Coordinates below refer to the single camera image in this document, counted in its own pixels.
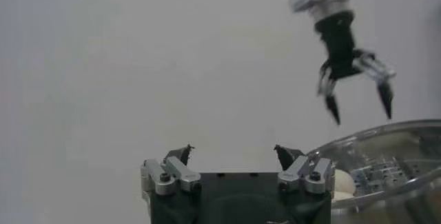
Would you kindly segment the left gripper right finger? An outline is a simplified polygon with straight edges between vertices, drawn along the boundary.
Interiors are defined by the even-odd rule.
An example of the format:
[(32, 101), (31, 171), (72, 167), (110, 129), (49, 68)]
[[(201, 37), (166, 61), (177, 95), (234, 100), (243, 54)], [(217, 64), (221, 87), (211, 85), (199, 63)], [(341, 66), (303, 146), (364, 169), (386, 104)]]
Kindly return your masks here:
[(331, 159), (304, 154), (301, 150), (276, 145), (274, 147), (282, 171), (278, 182), (288, 192), (301, 187), (310, 194), (334, 193), (334, 164)]

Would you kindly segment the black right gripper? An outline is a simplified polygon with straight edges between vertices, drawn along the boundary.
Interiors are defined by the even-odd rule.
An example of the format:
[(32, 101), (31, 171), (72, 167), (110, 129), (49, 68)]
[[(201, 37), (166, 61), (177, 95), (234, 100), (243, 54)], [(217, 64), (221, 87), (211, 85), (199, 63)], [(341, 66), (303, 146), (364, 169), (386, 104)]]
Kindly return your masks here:
[(388, 119), (392, 119), (394, 93), (390, 80), (396, 72), (386, 63), (376, 58), (372, 52), (356, 48), (351, 31), (355, 18), (352, 10), (337, 12), (314, 24), (327, 51), (327, 60), (319, 69), (318, 95), (323, 96), (325, 107), (337, 125), (340, 113), (334, 95), (336, 79), (366, 74), (376, 83), (378, 96)]

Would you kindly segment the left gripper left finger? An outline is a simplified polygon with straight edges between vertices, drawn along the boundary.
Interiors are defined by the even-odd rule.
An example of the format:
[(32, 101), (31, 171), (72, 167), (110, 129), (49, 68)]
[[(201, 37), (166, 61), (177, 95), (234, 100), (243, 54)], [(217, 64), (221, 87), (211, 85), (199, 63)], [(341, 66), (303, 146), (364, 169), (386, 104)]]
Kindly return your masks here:
[(193, 149), (193, 146), (187, 144), (170, 150), (162, 161), (145, 159), (140, 168), (142, 192), (172, 195), (181, 190), (198, 194), (201, 191), (201, 174), (187, 166)]

